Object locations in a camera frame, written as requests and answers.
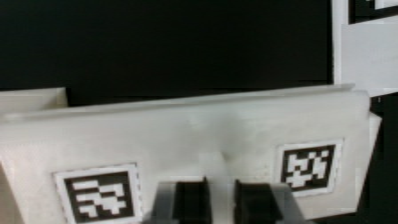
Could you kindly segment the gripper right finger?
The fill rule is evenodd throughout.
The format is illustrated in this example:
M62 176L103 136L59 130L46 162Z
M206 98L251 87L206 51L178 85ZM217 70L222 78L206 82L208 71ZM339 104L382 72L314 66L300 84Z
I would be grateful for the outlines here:
M235 181L235 224L309 224L286 184Z

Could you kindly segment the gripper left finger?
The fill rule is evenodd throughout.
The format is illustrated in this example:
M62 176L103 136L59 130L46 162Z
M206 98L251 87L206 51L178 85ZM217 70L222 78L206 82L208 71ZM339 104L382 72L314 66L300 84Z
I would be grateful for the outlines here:
M142 224L211 224L208 179L160 182Z

